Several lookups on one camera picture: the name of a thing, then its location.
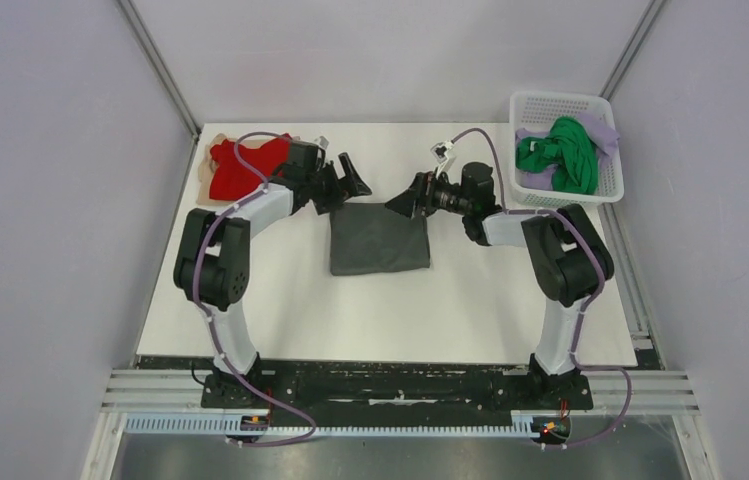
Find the grey t shirt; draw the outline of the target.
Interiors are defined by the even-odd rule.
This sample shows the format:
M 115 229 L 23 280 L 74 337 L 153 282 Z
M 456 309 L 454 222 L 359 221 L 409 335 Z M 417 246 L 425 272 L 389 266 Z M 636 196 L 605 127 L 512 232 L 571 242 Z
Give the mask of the grey t shirt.
M 399 273 L 431 267 L 427 221 L 379 203 L 347 203 L 330 214 L 333 276 Z

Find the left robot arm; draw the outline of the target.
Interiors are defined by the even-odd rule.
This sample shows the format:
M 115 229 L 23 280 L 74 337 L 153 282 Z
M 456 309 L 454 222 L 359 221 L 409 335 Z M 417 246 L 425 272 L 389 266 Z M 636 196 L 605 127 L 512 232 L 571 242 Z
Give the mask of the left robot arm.
M 283 142 L 288 147 L 284 161 L 271 175 L 259 173 L 250 193 L 219 212 L 188 212 L 174 262 L 174 284 L 201 311 L 213 345 L 213 364 L 229 377 L 225 392 L 245 408 L 256 405 L 264 394 L 263 379 L 250 372 L 260 356 L 243 308 L 252 240 L 307 205 L 322 215 L 372 193 L 348 153 L 331 161 L 322 142 Z

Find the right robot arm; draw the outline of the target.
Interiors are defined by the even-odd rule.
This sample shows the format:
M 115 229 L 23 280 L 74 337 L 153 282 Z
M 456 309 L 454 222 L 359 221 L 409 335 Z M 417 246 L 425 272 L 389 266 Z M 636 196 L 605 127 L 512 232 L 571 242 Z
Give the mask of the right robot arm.
M 487 247 L 523 247 L 546 298 L 542 332 L 528 367 L 527 392 L 541 408 L 562 401 L 580 374 L 576 351 L 585 312 L 614 274 L 614 263 L 585 209 L 507 210 L 495 195 L 493 169 L 471 162 L 452 183 L 445 173 L 415 175 L 386 203 L 408 218 L 447 211 L 462 218 L 466 235 Z

